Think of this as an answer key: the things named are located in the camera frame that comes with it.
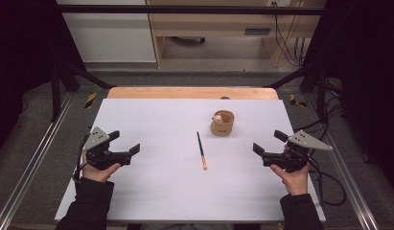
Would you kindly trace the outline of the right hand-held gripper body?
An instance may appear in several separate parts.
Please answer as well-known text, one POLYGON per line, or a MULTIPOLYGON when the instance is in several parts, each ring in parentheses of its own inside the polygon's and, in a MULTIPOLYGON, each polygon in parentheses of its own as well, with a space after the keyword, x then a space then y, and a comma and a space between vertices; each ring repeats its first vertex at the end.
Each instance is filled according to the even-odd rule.
POLYGON ((279 166, 287 173, 293 173, 305 167, 309 161, 310 150, 333 150, 333 147, 312 137, 303 130, 289 136, 286 142, 287 150, 281 153, 266 152, 262 156, 263 165, 270 167, 272 164, 279 166))

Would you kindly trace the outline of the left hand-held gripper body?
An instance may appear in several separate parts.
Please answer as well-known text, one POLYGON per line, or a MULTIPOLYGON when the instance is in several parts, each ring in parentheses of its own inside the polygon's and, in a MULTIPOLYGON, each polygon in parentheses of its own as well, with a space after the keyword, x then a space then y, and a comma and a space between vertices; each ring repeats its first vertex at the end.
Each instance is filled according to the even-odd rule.
POLYGON ((82 150, 86 152, 87 163, 102 171, 115 163, 121 166, 129 165, 131 156, 129 152, 113 152, 109 149, 109 133, 95 126, 83 144, 82 150))

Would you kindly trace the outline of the wooden pen holder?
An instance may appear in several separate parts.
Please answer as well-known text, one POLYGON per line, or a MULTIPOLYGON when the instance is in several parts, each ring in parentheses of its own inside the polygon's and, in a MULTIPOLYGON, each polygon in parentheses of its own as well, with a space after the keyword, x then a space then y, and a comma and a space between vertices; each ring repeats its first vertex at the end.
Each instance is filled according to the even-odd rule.
POLYGON ((211 132, 216 136, 228 136, 233 129, 235 116, 231 111, 219 110, 214 113, 211 123, 211 132))

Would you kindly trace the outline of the black pen with wooden end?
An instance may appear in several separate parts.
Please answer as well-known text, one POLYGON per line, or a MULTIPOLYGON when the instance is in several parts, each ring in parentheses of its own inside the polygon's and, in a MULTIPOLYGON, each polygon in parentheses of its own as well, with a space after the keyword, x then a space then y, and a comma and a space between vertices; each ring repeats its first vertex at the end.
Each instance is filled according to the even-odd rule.
POLYGON ((207 171, 207 169, 208 169, 207 162, 206 162, 206 158, 205 158, 204 150, 203 150, 203 145, 202 145, 198 131, 197 131, 197 141, 198 141, 198 147, 199 147, 199 151, 200 151, 200 155, 201 155, 202 167, 205 171, 207 171))

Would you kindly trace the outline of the person's right hand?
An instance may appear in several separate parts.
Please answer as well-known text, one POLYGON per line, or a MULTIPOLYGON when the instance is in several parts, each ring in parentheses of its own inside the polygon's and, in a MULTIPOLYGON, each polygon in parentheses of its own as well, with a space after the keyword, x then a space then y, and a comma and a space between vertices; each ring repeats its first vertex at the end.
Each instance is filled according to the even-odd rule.
POLYGON ((277 174, 285 184, 288 193, 292 196, 305 195, 308 189, 309 166, 306 165, 299 171, 285 172, 279 166, 272 164, 272 171, 277 174))

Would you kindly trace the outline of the yellow tool right floor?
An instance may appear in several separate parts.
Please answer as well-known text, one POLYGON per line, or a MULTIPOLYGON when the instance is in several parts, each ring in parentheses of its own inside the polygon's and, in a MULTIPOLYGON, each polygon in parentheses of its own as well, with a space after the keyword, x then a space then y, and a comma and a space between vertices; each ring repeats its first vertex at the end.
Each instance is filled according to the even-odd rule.
POLYGON ((294 94, 290 94, 290 104, 292 104, 292 105, 297 105, 297 106, 300 106, 300 107, 307 107, 307 104, 306 104, 306 103, 300 103, 300 102, 298 102, 298 101, 296 100, 294 94))

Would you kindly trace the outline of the yellow tool floor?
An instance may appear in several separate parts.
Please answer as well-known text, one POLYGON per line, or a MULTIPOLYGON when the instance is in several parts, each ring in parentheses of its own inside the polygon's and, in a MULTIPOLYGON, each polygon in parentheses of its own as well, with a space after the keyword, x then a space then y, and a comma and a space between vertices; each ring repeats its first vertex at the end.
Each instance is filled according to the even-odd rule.
POLYGON ((292 105, 297 105, 297 106, 300 106, 300 107, 307 107, 307 104, 306 104, 306 103, 300 103, 300 102, 298 102, 298 101, 296 100, 294 94, 290 94, 290 104, 292 104, 292 105))
POLYGON ((86 103, 85 103, 84 108, 90 108, 91 105, 93 104, 93 102, 94 102, 96 96, 97 96, 97 93, 96 93, 96 92, 90 93, 90 95, 89 95, 88 98, 87 98, 87 101, 86 101, 86 103))

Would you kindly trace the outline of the yellow tool left floor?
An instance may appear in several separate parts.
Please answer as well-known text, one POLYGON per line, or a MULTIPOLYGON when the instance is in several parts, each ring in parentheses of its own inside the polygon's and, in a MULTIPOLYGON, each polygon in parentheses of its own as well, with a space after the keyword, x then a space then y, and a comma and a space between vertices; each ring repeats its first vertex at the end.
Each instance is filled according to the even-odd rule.
POLYGON ((84 108, 90 108, 91 105, 93 104, 93 102, 94 102, 96 96, 97 96, 97 93, 96 93, 96 92, 90 93, 90 95, 89 95, 88 98, 87 98, 87 101, 86 101, 86 103, 85 103, 84 108))

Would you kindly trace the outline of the white board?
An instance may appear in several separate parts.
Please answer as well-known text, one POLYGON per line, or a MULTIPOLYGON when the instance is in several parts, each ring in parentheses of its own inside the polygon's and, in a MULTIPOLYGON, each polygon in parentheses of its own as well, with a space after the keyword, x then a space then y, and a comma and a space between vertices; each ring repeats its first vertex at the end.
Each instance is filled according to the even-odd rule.
POLYGON ((253 152, 254 143, 280 152, 275 130, 292 133, 280 100, 105 99, 94 122, 120 131, 113 151, 141 149, 111 179, 108 217, 127 222, 267 222, 283 214, 281 179, 253 152), (212 117, 235 116, 232 132, 216 136, 212 117), (207 171, 202 167, 197 131, 207 171))

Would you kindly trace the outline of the wooden table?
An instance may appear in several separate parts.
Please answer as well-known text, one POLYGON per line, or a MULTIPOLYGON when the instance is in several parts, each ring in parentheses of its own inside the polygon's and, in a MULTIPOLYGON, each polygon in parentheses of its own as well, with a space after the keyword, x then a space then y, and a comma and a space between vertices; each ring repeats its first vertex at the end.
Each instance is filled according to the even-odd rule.
POLYGON ((224 99, 278 100, 277 92, 263 87, 113 87, 108 99, 224 99))

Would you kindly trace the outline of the black curtain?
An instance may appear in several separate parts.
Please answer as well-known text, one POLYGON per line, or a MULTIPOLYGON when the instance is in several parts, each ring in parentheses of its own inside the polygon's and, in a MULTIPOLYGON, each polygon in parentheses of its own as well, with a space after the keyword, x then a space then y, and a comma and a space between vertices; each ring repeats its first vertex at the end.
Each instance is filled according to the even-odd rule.
POLYGON ((22 111, 23 95, 51 80, 58 62, 82 68, 57 0, 0 0, 0 149, 22 111))
POLYGON ((326 48, 329 78, 343 83, 343 105, 371 160, 394 188, 394 0, 326 0, 307 60, 326 48))

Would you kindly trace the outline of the wooden desk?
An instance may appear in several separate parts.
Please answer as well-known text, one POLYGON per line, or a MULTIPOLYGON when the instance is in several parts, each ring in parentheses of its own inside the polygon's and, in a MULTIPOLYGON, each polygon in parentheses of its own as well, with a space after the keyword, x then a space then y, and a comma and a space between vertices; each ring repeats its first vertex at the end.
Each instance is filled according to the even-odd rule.
MULTIPOLYGON (((146 0, 149 6, 233 6, 322 8, 327 0, 146 0)), ((293 37, 313 37, 317 15, 151 13, 156 53, 163 53, 165 37, 259 37, 273 67, 286 57, 293 37)))

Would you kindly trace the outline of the black frame post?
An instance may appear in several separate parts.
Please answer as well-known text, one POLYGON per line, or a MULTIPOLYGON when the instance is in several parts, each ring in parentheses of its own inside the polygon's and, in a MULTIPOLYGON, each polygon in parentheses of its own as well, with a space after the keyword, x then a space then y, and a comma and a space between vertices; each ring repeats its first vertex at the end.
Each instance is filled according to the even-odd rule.
POLYGON ((321 123, 326 123, 325 112, 325 91, 326 91, 326 75, 323 68, 319 69, 319 77, 317 81, 317 102, 316 113, 321 123))

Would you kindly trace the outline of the aluminium rail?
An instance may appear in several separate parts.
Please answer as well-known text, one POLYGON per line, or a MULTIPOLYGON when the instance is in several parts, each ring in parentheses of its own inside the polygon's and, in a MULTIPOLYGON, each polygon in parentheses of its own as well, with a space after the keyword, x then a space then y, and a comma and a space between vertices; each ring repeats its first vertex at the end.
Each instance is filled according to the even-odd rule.
POLYGON ((44 136, 39 142, 39 145, 35 149, 29 164, 20 176, 15 188, 7 200, 7 203, 0 212, 0 230, 7 230, 10 226, 21 201, 35 178, 42 160, 46 156, 49 147, 51 147, 74 98, 74 93, 65 94, 64 100, 61 104, 60 113, 57 115, 56 119, 49 124, 44 136))
POLYGON ((330 153, 314 154, 321 170, 333 179, 325 177, 323 195, 329 202, 340 202, 334 206, 324 204, 326 228, 329 230, 380 230, 364 195, 359 181, 353 175, 353 169, 362 159, 359 145, 354 139, 338 98, 325 101, 326 125, 318 125, 323 140, 334 149, 330 153))

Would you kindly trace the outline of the black frame brace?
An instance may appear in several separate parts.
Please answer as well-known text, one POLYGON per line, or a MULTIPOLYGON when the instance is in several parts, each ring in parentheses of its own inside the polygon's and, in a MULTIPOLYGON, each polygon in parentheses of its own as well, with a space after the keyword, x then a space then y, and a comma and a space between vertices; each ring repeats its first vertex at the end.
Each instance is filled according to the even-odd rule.
POLYGON ((283 77, 282 79, 270 84, 267 86, 267 88, 272 88, 272 89, 278 89, 279 87, 283 86, 284 84, 293 81, 299 77, 304 77, 310 74, 310 72, 313 70, 315 67, 315 64, 313 62, 310 62, 307 65, 304 65, 303 67, 299 68, 298 70, 290 73, 286 77, 283 77))
POLYGON ((116 85, 112 85, 107 82, 104 82, 103 80, 100 80, 97 77, 89 74, 86 70, 80 69, 69 62, 63 62, 63 66, 69 71, 71 71, 72 73, 84 77, 88 81, 95 83, 96 85, 100 86, 103 89, 111 89, 113 87, 116 87, 116 85))

